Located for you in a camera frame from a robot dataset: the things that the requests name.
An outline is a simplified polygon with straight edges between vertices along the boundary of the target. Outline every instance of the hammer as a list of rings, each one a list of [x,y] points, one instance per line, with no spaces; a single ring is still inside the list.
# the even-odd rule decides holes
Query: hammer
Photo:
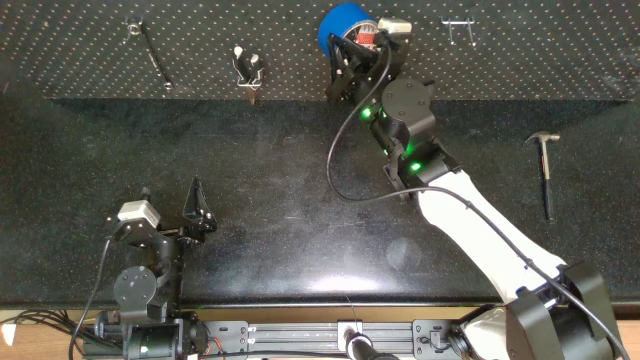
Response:
[[[551,174],[549,173],[549,158],[547,156],[547,141],[560,140],[560,134],[549,134],[546,131],[539,131],[527,139],[538,139],[542,149],[542,174],[544,175],[544,209],[547,222],[554,223],[553,204],[551,202]]]

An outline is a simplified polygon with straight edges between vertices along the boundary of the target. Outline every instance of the black metal plate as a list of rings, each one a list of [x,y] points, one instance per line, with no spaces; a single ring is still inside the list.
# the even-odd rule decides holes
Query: black metal plate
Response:
[[[436,81],[434,99],[629,99],[640,90],[640,7],[633,1],[362,2],[374,17],[413,24],[404,75]],[[244,99],[235,45],[260,54],[259,98],[323,100],[328,59],[317,27],[337,3],[296,1],[18,1],[0,5],[0,62],[52,98]],[[141,16],[176,85],[167,93],[141,38]],[[440,16],[473,16],[466,27]]]

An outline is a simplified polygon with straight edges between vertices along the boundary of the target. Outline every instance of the hammer head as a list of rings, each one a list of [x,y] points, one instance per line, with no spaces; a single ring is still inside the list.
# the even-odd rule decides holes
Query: hammer head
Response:
[[[538,139],[540,142],[558,141],[560,140],[560,134],[549,134],[548,131],[538,131],[537,133],[529,136],[527,141],[531,139]]]

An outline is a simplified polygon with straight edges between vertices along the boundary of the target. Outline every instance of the blue tape roll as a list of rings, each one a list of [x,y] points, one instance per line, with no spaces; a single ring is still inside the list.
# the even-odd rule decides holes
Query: blue tape roll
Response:
[[[327,16],[324,17],[320,27],[318,27],[318,45],[325,55],[329,56],[329,44],[327,40],[331,33],[343,38],[354,27],[370,23],[376,25],[376,22],[369,16],[360,5],[356,3],[344,3],[333,8]]]

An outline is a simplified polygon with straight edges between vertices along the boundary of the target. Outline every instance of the hammer handle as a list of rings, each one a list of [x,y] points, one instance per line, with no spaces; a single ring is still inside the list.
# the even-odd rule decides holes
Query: hammer handle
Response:
[[[556,218],[553,212],[553,202],[551,201],[551,179],[544,179],[544,209],[547,215],[547,222],[553,224]]]

